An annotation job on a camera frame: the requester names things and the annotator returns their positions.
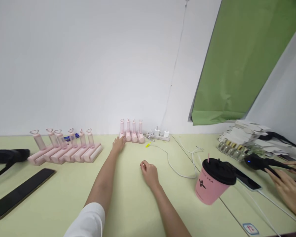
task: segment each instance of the green curtain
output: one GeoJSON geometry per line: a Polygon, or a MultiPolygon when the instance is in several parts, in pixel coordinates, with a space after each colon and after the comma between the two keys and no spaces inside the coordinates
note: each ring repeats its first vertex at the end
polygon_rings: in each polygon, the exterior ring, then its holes
{"type": "Polygon", "coordinates": [[[296,0],[222,0],[195,96],[193,124],[242,118],[295,31],[296,0]]]}

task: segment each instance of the label sticker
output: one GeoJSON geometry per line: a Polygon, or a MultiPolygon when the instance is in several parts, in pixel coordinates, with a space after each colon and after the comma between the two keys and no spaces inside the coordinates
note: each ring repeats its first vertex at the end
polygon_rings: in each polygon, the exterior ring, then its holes
{"type": "Polygon", "coordinates": [[[259,231],[251,223],[244,223],[242,226],[250,235],[259,234],[259,231]]]}

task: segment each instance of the person's left hand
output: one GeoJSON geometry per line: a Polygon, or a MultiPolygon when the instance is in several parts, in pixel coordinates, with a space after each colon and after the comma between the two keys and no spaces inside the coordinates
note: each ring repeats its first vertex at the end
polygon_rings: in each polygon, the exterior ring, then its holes
{"type": "Polygon", "coordinates": [[[126,143],[126,140],[124,136],[121,138],[119,137],[115,138],[113,142],[112,151],[116,152],[117,154],[120,153],[123,150],[125,143],[126,143]]]}
{"type": "Polygon", "coordinates": [[[296,215],[296,182],[282,170],[275,170],[280,179],[268,169],[265,171],[270,175],[283,201],[296,215]]]}

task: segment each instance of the phone screen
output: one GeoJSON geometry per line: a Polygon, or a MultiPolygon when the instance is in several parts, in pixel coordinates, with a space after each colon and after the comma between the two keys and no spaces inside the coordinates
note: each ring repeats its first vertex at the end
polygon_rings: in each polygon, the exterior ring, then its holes
{"type": "Polygon", "coordinates": [[[248,186],[252,190],[261,189],[260,185],[258,185],[255,181],[250,179],[248,176],[246,176],[244,173],[242,173],[232,164],[230,164],[229,162],[225,162],[225,163],[235,172],[237,179],[240,180],[244,185],[248,186]]]}
{"type": "Polygon", "coordinates": [[[20,204],[32,192],[34,192],[40,185],[42,185],[48,178],[50,178],[56,171],[51,169],[42,169],[31,178],[26,180],[16,189],[11,191],[0,199],[0,218],[8,214],[13,208],[20,204]]]}

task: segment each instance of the black smartphone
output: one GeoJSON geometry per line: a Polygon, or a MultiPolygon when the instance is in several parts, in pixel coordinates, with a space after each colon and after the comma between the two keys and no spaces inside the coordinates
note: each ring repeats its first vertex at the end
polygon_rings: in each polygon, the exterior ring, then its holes
{"type": "Polygon", "coordinates": [[[31,193],[47,181],[56,171],[51,169],[42,169],[31,178],[26,180],[16,189],[11,191],[0,199],[0,219],[5,217],[18,204],[26,199],[31,193]]]}
{"type": "Polygon", "coordinates": [[[262,189],[260,185],[258,185],[255,181],[253,181],[244,173],[242,173],[240,170],[238,170],[235,166],[233,166],[229,162],[225,162],[225,163],[229,168],[231,168],[235,172],[237,180],[240,183],[242,183],[244,186],[246,186],[247,189],[253,192],[262,189]]]}

